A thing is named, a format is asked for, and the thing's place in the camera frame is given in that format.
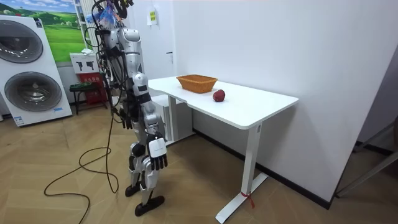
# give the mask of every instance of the desk top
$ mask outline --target desk top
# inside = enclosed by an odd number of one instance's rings
[[[209,93],[184,90],[176,77],[149,80],[149,88],[176,98],[195,110],[201,111],[239,129],[249,129],[294,105],[299,99],[217,81]],[[224,90],[223,102],[215,102],[213,93]]]

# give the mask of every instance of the landscape poster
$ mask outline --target landscape poster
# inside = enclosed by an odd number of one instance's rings
[[[73,1],[0,0],[0,14],[40,18],[55,62],[69,62],[85,48]]]

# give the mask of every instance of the parquet floor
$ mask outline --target parquet floor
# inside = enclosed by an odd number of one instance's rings
[[[43,189],[76,168],[87,149],[105,146],[109,124],[109,112],[103,108],[26,128],[17,128],[11,119],[0,123],[0,223],[78,223],[87,203],[84,198],[50,198],[43,195]],[[164,195],[166,201],[137,218],[134,208],[141,196],[124,196],[129,183],[128,149],[135,140],[132,131],[114,125],[109,168],[119,177],[116,195],[105,175],[85,170],[60,180],[49,192],[87,194],[91,209],[84,223],[217,223],[215,215],[240,190],[243,161],[199,136],[170,146],[169,166],[154,192]],[[104,150],[92,152],[83,162],[102,153]],[[352,156],[343,185],[381,159],[368,151]],[[104,160],[89,167],[104,171]],[[329,211],[268,178],[253,195],[255,209],[245,202],[226,223],[398,223],[397,168],[393,164],[345,198],[336,199]]]

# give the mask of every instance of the wicker basket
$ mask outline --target wicker basket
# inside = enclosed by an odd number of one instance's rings
[[[213,89],[217,82],[216,78],[206,77],[203,75],[184,75],[177,77],[184,90],[194,93],[208,93]]]

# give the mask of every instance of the red ribbon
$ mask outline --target red ribbon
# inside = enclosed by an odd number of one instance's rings
[[[255,206],[254,206],[253,199],[251,198],[251,192],[249,192],[249,194],[248,194],[248,195],[244,194],[243,192],[241,192],[241,194],[242,194],[242,196],[243,196],[243,197],[247,197],[247,198],[249,198],[249,200],[250,200],[250,203],[251,203],[251,208],[254,208]]]

